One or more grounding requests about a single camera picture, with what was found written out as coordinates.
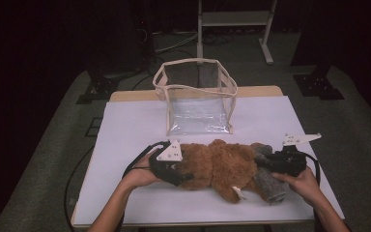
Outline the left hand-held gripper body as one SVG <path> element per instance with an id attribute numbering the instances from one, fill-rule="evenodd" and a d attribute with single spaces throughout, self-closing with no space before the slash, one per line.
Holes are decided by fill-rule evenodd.
<path id="1" fill-rule="evenodd" d="M 152 173 L 162 181 L 179 186 L 185 175 L 176 169 L 176 165 L 183 160 L 181 145 L 178 140 L 162 143 L 162 148 L 157 149 L 150 157 L 149 164 Z"/>

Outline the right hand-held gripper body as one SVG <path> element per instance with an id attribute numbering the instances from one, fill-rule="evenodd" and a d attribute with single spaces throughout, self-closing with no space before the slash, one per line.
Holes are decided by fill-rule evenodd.
<path id="1" fill-rule="evenodd" d="M 286 133 L 282 141 L 282 150 L 275 151 L 271 155 L 271 172 L 298 177 L 306 168 L 307 160 L 311 159 L 317 169 L 316 173 L 320 174 L 318 160 L 305 152 L 299 151 L 297 146 L 321 137 L 322 136 L 319 133 L 304 135 L 292 135 Z"/>

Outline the grey knit doll sweater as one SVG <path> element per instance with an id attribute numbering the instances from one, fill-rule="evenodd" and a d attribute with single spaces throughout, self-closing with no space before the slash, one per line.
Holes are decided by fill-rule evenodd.
<path id="1" fill-rule="evenodd" d="M 270 205 L 281 203 L 286 196 L 284 184 L 275 179 L 271 174 L 272 147 L 261 143 L 252 143 L 251 149 L 255 152 L 255 163 L 257 173 L 254 175 L 256 187 Z"/>

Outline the brown teddy bear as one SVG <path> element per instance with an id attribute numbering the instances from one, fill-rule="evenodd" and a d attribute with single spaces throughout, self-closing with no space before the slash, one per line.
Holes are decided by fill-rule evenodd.
<path id="1" fill-rule="evenodd" d="M 180 184 L 182 189 L 198 190 L 211 187 L 225 201 L 236 204 L 241 199 L 234 191 L 247 189 L 263 200 L 264 191 L 254 179 L 259 173 L 256 152 L 249 145 L 226 143 L 215 139 L 211 144 L 182 144 L 183 160 L 176 169 L 191 179 Z"/>

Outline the person's right hand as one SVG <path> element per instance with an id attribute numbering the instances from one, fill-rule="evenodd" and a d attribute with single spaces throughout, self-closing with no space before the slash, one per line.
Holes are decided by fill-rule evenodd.
<path id="1" fill-rule="evenodd" d="M 287 183 L 291 190 L 300 195 L 307 203 L 311 204 L 318 195 L 320 188 L 316 178 L 309 167 L 306 167 L 298 177 L 272 172 L 273 178 Z"/>

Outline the person's left hand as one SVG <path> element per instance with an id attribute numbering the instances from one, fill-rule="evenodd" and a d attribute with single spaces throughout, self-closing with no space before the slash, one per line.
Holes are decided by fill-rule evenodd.
<path id="1" fill-rule="evenodd" d="M 125 188 L 136 189 L 159 182 L 159 178 L 150 170 L 149 157 L 151 155 L 152 154 L 149 153 L 141 158 L 123 178 L 121 184 Z"/>

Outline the clear plastic bag beige trim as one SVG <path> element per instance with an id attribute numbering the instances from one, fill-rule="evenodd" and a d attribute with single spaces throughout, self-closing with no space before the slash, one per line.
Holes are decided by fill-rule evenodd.
<path id="1" fill-rule="evenodd" d="M 215 59 L 163 63 L 153 78 L 169 135 L 231 133 L 238 85 Z"/>

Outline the black stand base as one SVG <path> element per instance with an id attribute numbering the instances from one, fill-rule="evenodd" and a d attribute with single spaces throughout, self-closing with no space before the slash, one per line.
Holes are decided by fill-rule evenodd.
<path id="1" fill-rule="evenodd" d="M 119 86 L 116 73 L 88 70 L 90 82 L 83 94 L 77 99 L 77 104 L 90 104 L 92 101 L 108 100 Z"/>
<path id="2" fill-rule="evenodd" d="M 323 101 L 343 100 L 340 91 L 334 88 L 327 78 L 329 69 L 330 64 L 317 65 L 312 73 L 295 74 L 294 80 L 301 94 L 304 97 L 318 97 Z"/>

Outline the white metal stand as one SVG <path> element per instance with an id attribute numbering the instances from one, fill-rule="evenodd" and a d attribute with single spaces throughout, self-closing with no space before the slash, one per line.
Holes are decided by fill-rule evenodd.
<path id="1" fill-rule="evenodd" d="M 203 29 L 205 27 L 233 27 L 233 26 L 264 26 L 265 32 L 259 39 L 264 58 L 268 65 L 273 64 L 273 59 L 268 48 L 268 39 L 271 31 L 277 0 L 271 0 L 267 11 L 251 12 L 204 12 L 202 0 L 198 0 L 197 14 L 197 57 L 204 56 Z"/>

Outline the black floor frame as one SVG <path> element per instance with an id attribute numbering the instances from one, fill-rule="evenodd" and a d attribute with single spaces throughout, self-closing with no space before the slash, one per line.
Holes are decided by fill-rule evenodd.
<path id="1" fill-rule="evenodd" d="M 86 137 L 97 137 L 100 131 L 102 118 L 101 117 L 94 117 L 85 132 Z"/>

